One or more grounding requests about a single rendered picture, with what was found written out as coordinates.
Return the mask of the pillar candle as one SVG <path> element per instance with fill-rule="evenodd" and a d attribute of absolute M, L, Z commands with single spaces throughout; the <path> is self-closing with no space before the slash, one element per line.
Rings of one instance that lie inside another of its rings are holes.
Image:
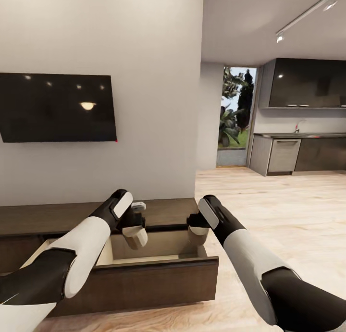
<path fill-rule="evenodd" d="M 148 235 L 142 225 L 121 229 L 125 241 L 132 250 L 142 249 L 147 241 Z"/>
<path fill-rule="evenodd" d="M 209 228 L 195 228 L 188 226 L 187 237 L 189 242 L 195 246 L 204 245 L 209 233 Z"/>

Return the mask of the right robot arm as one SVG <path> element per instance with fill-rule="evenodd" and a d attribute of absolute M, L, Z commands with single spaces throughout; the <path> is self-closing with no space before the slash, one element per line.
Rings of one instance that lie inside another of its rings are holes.
<path fill-rule="evenodd" d="M 305 282 L 244 227 L 214 195 L 187 227 L 211 228 L 258 314 L 284 332 L 346 332 L 346 300 Z"/>

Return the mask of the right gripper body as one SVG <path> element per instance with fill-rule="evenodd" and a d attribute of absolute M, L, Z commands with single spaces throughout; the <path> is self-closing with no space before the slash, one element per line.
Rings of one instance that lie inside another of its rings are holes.
<path fill-rule="evenodd" d="M 190 214 L 190 226 L 195 228 L 210 228 L 208 223 L 204 223 L 198 217 L 198 214 Z"/>

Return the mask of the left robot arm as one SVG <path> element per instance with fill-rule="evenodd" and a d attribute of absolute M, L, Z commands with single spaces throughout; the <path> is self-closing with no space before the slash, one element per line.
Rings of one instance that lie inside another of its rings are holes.
<path fill-rule="evenodd" d="M 0 278 L 0 332 L 32 332 L 86 282 L 114 229 L 140 226 L 143 202 L 116 190 L 73 230 L 48 245 L 31 264 Z"/>

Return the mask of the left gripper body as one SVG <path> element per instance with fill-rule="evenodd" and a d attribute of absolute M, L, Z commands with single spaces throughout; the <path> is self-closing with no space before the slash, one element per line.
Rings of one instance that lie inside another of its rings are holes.
<path fill-rule="evenodd" d="M 142 225 L 142 213 L 132 213 L 131 217 L 128 219 L 120 219 L 116 225 L 116 229 L 123 229 L 128 227 L 140 226 Z"/>

